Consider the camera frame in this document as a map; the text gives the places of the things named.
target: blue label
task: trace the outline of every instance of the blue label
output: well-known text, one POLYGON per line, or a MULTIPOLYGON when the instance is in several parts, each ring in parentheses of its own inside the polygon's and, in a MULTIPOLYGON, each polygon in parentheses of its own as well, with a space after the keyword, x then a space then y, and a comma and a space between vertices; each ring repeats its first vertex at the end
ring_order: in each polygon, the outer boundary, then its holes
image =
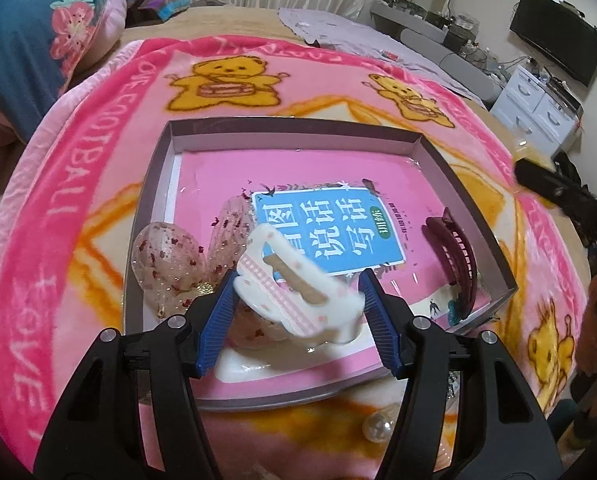
MULTIPOLYGON (((258 223, 267 222, 328 274, 402 264, 405 253, 379 197, 366 187, 328 187, 252 194, 258 223)), ((264 255, 272 252, 266 246, 264 255)))

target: pink flower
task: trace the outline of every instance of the pink flower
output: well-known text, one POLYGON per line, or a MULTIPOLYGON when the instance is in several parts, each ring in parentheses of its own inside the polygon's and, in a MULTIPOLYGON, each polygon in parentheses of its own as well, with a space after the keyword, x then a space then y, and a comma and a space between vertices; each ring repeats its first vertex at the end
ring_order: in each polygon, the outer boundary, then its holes
POLYGON ((50 47, 53 59, 63 59, 61 72, 69 76, 89 43, 95 27, 89 24, 94 10, 84 2, 76 2, 69 7, 57 7, 52 14, 52 28, 56 38, 50 47))

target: white drawer cabinet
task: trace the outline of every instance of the white drawer cabinet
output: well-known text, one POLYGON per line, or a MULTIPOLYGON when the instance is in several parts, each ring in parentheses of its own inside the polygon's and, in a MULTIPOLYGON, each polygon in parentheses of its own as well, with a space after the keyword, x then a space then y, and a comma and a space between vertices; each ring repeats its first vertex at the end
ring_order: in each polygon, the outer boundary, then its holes
POLYGON ((578 118, 562 107, 527 70, 519 66, 491 109, 517 137, 551 157, 573 134, 578 118))

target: yellow bear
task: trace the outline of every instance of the yellow bear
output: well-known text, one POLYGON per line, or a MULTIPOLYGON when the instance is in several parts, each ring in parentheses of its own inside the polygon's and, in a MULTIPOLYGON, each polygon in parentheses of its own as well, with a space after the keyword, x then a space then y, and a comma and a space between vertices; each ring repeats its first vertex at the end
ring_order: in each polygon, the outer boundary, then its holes
POLYGON ((401 115, 410 121, 434 121, 441 126, 454 128, 454 123, 440 111, 434 99, 425 99, 416 90, 409 88, 405 83, 379 74, 370 74, 369 77, 376 81, 381 88, 375 88, 367 81, 363 85, 376 90, 378 95, 396 103, 401 115))
POLYGON ((170 86, 182 88, 169 103, 173 112, 199 110, 221 103, 235 106, 280 104, 272 85, 288 74, 264 75, 267 62, 254 56, 232 56, 196 63, 191 76, 172 76, 170 86))
POLYGON ((565 388, 574 353, 571 316, 565 316, 565 337, 560 339, 556 327, 556 306, 551 299, 549 303, 549 306, 538 306, 541 323, 527 339, 527 357, 540 384, 536 398, 544 412, 565 388))

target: television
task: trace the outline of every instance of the television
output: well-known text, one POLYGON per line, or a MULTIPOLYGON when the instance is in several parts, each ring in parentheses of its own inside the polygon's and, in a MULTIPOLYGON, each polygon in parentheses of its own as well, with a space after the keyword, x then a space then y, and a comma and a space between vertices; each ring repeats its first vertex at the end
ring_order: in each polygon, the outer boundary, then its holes
POLYGON ((520 0, 510 29, 589 86, 597 69, 597 29, 553 0, 520 0))

